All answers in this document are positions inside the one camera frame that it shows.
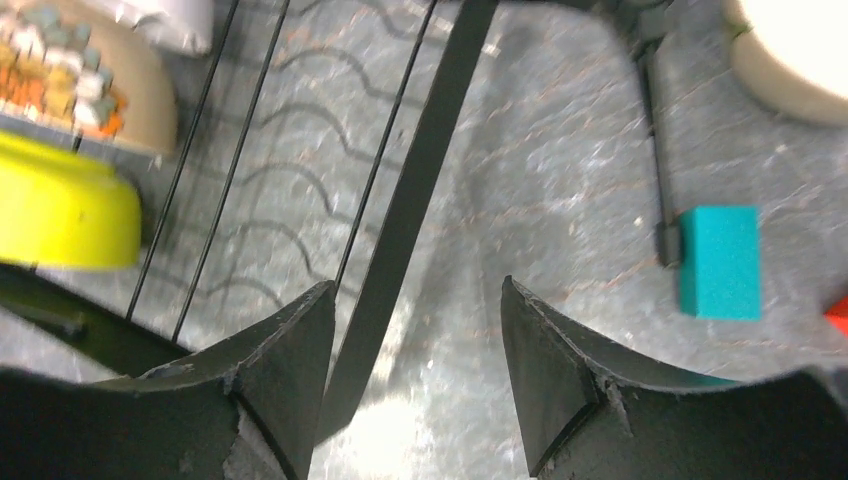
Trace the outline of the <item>black wire dish rack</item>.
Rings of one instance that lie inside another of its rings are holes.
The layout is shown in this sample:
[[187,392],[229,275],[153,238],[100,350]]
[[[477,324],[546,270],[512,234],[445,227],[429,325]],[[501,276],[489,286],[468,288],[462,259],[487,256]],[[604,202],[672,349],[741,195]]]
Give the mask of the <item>black wire dish rack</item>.
[[[330,355],[314,448],[347,427],[360,406],[496,9],[494,1],[466,1],[455,18],[340,353]],[[115,370],[118,378],[139,378],[200,352],[29,267],[2,266],[1,308]]]

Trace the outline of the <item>white bowl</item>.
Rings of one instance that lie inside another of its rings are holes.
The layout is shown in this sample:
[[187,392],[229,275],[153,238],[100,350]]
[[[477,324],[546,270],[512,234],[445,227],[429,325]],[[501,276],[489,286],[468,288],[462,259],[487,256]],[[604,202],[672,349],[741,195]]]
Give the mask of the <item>white bowl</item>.
[[159,47],[190,57],[211,52],[215,15],[211,0],[100,0],[87,4]]

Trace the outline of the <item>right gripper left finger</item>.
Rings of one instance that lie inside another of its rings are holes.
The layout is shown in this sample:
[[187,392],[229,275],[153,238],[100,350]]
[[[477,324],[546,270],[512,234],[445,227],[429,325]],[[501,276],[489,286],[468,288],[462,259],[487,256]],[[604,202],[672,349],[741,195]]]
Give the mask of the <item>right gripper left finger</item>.
[[335,285],[139,378],[1,371],[5,479],[221,479],[242,419],[307,477],[335,333]]

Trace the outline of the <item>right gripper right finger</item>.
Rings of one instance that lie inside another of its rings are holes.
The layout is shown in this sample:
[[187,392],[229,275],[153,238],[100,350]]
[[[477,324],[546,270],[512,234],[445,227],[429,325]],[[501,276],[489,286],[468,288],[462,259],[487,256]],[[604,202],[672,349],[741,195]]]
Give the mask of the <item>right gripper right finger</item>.
[[512,277],[500,317],[536,479],[843,479],[847,369],[699,374],[572,320]]

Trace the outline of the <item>lime green bowl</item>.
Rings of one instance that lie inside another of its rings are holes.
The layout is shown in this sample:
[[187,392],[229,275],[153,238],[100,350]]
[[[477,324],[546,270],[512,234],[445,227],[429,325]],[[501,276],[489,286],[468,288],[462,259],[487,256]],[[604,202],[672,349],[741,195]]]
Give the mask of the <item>lime green bowl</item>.
[[137,261],[141,240],[139,195],[113,167],[2,132],[2,262],[120,269]]

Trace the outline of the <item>beige ceramic bowl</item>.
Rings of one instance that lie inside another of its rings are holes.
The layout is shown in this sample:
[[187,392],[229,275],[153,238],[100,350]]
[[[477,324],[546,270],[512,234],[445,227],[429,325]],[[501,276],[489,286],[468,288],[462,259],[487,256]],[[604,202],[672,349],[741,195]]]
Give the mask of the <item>beige ceramic bowl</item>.
[[845,1],[723,1],[731,70],[768,108],[847,125]]

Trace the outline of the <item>patterned cream bowl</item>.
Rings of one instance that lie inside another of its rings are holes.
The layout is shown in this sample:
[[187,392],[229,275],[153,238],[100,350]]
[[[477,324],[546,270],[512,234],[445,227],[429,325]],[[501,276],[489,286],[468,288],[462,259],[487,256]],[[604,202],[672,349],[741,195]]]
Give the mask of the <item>patterned cream bowl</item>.
[[1,112],[148,155],[178,140],[160,55],[81,1],[2,2]]

